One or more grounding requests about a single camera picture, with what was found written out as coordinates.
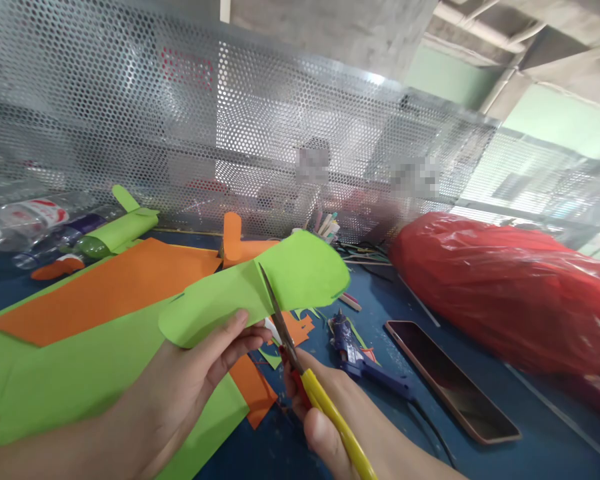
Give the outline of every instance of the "plastic bottle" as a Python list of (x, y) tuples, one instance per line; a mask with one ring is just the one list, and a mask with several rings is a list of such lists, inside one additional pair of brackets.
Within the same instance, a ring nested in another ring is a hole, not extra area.
[(85, 192), (69, 192), (0, 207), (0, 251), (26, 251), (57, 225), (87, 212), (95, 203)]
[(76, 250), (95, 260), (100, 260), (111, 255), (108, 246), (106, 246), (102, 240), (88, 235), (78, 240), (75, 247)]
[(40, 197), (48, 191), (38, 180), (11, 180), (0, 175), (0, 206)]
[(54, 230), (30, 250), (12, 258), (13, 264), (22, 270), (42, 267), (56, 260), (62, 253), (71, 253), (76, 241), (84, 234), (95, 230), (126, 212), (118, 205), (103, 205), (94, 211)]
[(84, 234), (96, 230), (107, 222), (116, 220), (126, 214), (120, 205), (103, 205), (78, 220), (66, 224), (62, 229), (51, 233), (57, 239), (62, 253), (71, 253), (75, 243)]

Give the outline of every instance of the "blue table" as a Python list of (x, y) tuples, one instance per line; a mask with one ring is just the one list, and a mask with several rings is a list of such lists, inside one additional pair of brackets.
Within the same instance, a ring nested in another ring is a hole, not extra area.
[[(207, 235), (151, 232), (150, 236), (164, 242), (192, 247), (218, 248), (220, 244), (219, 237)], [(0, 258), (0, 309), (48, 285), (34, 282), (27, 275), (9, 267), (8, 260)], [(391, 268), (380, 269), (378, 271), (384, 275), (393, 275)], [(499, 360), (484, 352), (444, 319), (440, 319), (442, 327), (436, 328), (400, 281), (391, 283), (382, 280), (354, 265), (349, 292), (362, 305), (362, 312), (356, 313), (341, 302), (321, 311), (327, 317), (332, 317), (342, 307), (368, 346), (374, 348), (376, 357), (384, 368), (414, 378), (417, 396), (424, 410), (449, 444), (460, 472), (468, 478), (600, 479), (598, 453), (522, 386)], [(411, 320), (420, 325), (516, 424), (522, 432), (522, 440), (483, 447), (469, 438), (386, 334), (383, 325), (390, 319)], [(313, 322), (315, 329), (311, 332), (310, 339), (302, 344), (302, 348), (324, 364), (333, 366), (337, 357), (329, 345), (329, 331), (321, 320), (314, 319)], [(258, 353), (254, 356), (262, 360)], [(284, 394), (282, 368), (274, 371), (268, 365), (258, 366), (274, 390), (280, 394), (281, 402), (288, 403)], [(562, 392), (536, 379), (527, 378), (600, 444), (600, 417)], [(410, 440), (447, 461), (434, 434), (412, 408), (373, 384), (363, 381), (361, 386)], [(298, 420), (292, 413), (284, 412), (276, 405), (256, 431), (244, 420), (197, 478), (230, 477), (235, 474), (238, 465), (246, 478), (329, 477), (320, 460), (308, 452)]]

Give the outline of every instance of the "perforated metal sheet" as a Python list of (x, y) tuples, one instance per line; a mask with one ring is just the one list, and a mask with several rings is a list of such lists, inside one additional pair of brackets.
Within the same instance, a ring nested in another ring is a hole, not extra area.
[[(237, 211), (246, 233), (281, 237), (338, 211), (348, 241), (462, 196), (555, 215), (591, 174), (450, 102), (163, 8), (0, 1), (0, 172), (101, 201), (120, 183), (186, 230), (220, 231)], [(299, 149), (326, 152), (326, 184), (299, 181)], [(494, 200), (521, 171), (533, 182)]]

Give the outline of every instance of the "smartphone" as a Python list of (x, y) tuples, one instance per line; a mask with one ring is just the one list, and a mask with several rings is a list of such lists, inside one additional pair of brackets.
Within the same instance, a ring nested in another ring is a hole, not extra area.
[(385, 328), (471, 438), (482, 445), (520, 440), (520, 430), (416, 323)]

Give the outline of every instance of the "wooden stick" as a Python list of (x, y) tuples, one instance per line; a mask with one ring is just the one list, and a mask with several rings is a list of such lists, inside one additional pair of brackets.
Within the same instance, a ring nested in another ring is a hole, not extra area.
[(358, 305), (356, 302), (354, 302), (350, 298), (345, 297), (344, 295), (340, 295), (338, 297), (338, 300), (346, 303), (348, 306), (350, 306), (352, 309), (354, 309), (356, 311), (361, 311), (362, 310), (362, 307), (360, 305)]

